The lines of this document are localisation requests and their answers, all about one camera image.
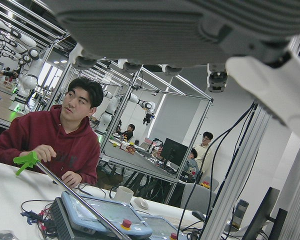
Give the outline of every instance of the water bottle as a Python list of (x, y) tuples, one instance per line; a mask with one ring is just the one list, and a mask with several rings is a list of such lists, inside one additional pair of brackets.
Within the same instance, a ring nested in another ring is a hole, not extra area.
[(242, 219), (244, 218), (248, 206), (249, 203), (242, 199), (240, 199), (240, 201), (237, 203), (233, 214), (233, 221), (232, 221), (232, 226), (235, 227), (236, 229), (240, 229)]

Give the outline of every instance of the gray chair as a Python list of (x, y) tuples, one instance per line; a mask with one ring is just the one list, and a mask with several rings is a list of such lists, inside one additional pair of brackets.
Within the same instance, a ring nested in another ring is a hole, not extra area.
[(143, 148), (143, 149), (147, 149), (149, 146), (150, 146), (150, 144), (146, 143), (145, 141), (140, 144), (140, 148)]
[(212, 191), (215, 191), (217, 189), (217, 187), (219, 186), (219, 181), (217, 179), (212, 178), (212, 182), (211, 182), (211, 176), (202, 177), (200, 183), (203, 183), (204, 181), (209, 183), (209, 185), (212, 188)]
[[(185, 184), (182, 198), (181, 198), (181, 205), (180, 205), (181, 208), (185, 207), (193, 187), (194, 187), (194, 183)], [(211, 192), (210, 209), (216, 199), (216, 195), (217, 194), (214, 191)], [(203, 214), (206, 214), (209, 206), (209, 198), (210, 198), (210, 189), (196, 184), (186, 209), (192, 211), (198, 210)]]

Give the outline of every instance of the red button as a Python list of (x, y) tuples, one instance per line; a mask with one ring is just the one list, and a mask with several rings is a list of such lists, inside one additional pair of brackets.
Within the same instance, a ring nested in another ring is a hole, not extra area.
[(128, 219), (123, 220), (122, 226), (129, 229), (131, 227), (132, 222)]
[(170, 238), (172, 239), (177, 239), (177, 234), (175, 232), (171, 233)]

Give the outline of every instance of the red hoodie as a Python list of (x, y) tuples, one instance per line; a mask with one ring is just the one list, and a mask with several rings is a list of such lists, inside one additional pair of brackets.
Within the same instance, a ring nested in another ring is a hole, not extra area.
[(50, 145), (56, 157), (43, 164), (55, 175), (61, 178), (67, 171), (73, 171), (80, 174), (82, 183), (95, 184), (100, 154), (98, 137), (88, 117), (81, 121), (79, 129), (66, 134), (60, 122), (61, 107), (54, 105), (50, 111), (34, 111), (14, 119), (0, 135), (0, 163), (17, 166), (13, 159), (21, 152)]

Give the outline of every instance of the white mug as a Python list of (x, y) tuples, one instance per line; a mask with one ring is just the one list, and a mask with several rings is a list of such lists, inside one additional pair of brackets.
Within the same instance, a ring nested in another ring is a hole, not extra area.
[(133, 195), (134, 191), (131, 189), (125, 186), (119, 186), (116, 190), (113, 200), (129, 204)]

